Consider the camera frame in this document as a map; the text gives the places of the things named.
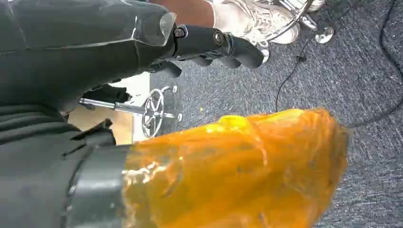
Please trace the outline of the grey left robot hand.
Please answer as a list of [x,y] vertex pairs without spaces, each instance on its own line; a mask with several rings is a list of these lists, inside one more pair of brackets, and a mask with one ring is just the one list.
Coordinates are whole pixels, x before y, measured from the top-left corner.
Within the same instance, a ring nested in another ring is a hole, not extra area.
[[214,28],[178,26],[137,0],[0,3],[3,228],[310,228],[346,167],[346,129],[325,109],[228,115],[116,145],[111,122],[63,112],[87,91],[173,58],[258,68],[262,52]]

